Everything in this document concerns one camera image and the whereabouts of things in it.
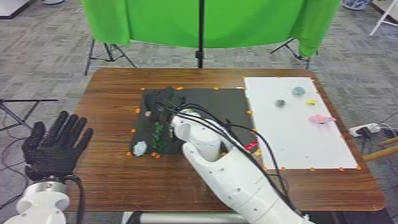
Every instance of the yellow object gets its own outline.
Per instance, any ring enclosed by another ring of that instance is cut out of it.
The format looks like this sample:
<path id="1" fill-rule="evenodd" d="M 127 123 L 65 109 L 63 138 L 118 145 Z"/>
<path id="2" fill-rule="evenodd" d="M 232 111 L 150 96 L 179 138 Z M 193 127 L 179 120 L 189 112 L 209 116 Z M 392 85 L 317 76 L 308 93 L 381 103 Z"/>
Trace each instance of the yellow object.
<path id="1" fill-rule="evenodd" d="M 310 106 L 315 106 L 317 101 L 315 101 L 314 99 L 308 99 L 308 100 L 306 100 L 306 104 L 308 104 Z"/>

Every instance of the blue object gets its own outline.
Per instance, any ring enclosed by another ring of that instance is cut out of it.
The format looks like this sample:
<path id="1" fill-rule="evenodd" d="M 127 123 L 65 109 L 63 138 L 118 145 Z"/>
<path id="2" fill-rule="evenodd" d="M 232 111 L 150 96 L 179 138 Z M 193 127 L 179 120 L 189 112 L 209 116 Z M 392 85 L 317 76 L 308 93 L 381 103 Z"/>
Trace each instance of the blue object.
<path id="1" fill-rule="evenodd" d="M 344 1 L 346 8 L 354 11 L 365 10 L 369 5 L 370 5 L 370 0 L 346 0 Z"/>
<path id="2" fill-rule="evenodd" d="M 305 96 L 306 89 L 301 86 L 298 86 L 296 89 L 294 89 L 292 94 L 294 94 L 294 96 Z"/>

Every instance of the small toy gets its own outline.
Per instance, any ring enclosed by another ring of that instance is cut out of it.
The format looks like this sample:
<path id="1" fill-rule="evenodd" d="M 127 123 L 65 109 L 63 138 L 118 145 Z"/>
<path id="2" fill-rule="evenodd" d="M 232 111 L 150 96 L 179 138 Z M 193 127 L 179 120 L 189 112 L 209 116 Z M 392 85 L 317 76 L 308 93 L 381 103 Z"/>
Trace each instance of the small toy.
<path id="1" fill-rule="evenodd" d="M 314 99 L 308 99 L 308 100 L 306 100 L 306 104 L 308 104 L 310 106 L 315 106 L 317 101 L 315 101 Z"/>
<path id="2" fill-rule="evenodd" d="M 246 145 L 246 150 L 253 151 L 255 147 L 258 147 L 258 142 L 253 141 L 248 145 Z"/>
<path id="3" fill-rule="evenodd" d="M 335 117 L 326 117 L 326 116 L 317 114 L 315 116 L 310 117 L 310 121 L 314 123 L 326 124 L 326 123 L 337 121 L 337 118 Z"/>
<path id="4" fill-rule="evenodd" d="M 305 96 L 306 89 L 301 86 L 298 86 L 294 91 L 292 91 L 292 94 L 294 94 L 294 96 Z"/>
<path id="5" fill-rule="evenodd" d="M 258 151 L 255 152 L 257 156 L 262 156 L 262 150 L 258 149 Z"/>
<path id="6" fill-rule="evenodd" d="M 278 100 L 278 101 L 276 101 L 276 106 L 278 106 L 278 107 L 285 107 L 285 105 L 287 105 L 287 101 L 285 101 L 285 100 Z"/>
<path id="7" fill-rule="evenodd" d="M 147 153 L 147 148 L 148 148 L 148 145 L 147 145 L 147 142 L 141 141 L 136 146 L 134 146 L 134 155 L 136 157 L 141 157 Z"/>

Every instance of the green object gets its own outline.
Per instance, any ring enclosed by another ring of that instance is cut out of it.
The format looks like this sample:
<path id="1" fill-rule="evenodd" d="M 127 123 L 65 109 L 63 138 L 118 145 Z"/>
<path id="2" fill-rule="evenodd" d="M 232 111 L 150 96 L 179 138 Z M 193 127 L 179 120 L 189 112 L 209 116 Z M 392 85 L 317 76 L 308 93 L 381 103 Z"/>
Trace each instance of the green object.
<path id="1" fill-rule="evenodd" d="M 164 125 L 155 122 L 155 131 L 154 131 L 154 151 L 164 152 L 166 144 L 163 142 L 163 136 L 164 136 Z"/>
<path id="2" fill-rule="evenodd" d="M 207 0 L 205 47 L 301 40 L 301 55 L 321 48 L 342 0 Z M 200 0 L 84 0 L 95 38 L 198 48 Z"/>

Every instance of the pink object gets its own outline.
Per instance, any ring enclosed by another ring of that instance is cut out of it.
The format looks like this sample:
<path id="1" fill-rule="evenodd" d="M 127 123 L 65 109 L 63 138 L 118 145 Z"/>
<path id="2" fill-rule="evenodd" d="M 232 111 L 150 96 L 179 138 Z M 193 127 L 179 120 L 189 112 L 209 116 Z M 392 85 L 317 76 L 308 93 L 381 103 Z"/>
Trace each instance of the pink object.
<path id="1" fill-rule="evenodd" d="M 246 145 L 246 150 L 251 151 L 251 149 L 258 146 L 258 142 L 253 141 L 248 145 Z"/>
<path id="2" fill-rule="evenodd" d="M 337 118 L 335 117 L 326 117 L 326 116 L 317 114 L 315 116 L 310 117 L 310 121 L 314 123 L 326 124 L 326 123 L 337 121 Z"/>

